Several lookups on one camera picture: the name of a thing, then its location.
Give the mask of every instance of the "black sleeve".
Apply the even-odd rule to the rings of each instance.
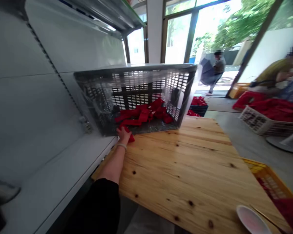
[[[107,179],[96,180],[69,219],[64,233],[117,232],[120,216],[118,184]]]

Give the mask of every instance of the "hand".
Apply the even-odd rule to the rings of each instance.
[[[126,132],[124,127],[121,127],[121,130],[119,128],[116,129],[117,134],[119,135],[119,143],[127,145],[128,140],[130,138],[130,135],[132,132]]]

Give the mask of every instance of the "white bowl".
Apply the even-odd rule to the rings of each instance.
[[[237,206],[238,217],[243,225],[252,234],[271,234],[271,231],[262,218],[252,209],[238,205]]]

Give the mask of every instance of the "wooden table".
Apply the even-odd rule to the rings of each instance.
[[[254,205],[288,230],[215,120],[187,116],[179,130],[135,140],[128,145],[121,195],[191,233],[249,233],[236,214],[240,204]]]

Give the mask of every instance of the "white plastic basket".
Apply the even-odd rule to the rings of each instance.
[[[239,119],[258,135],[288,137],[293,134],[292,122],[271,120],[249,106],[245,107]]]

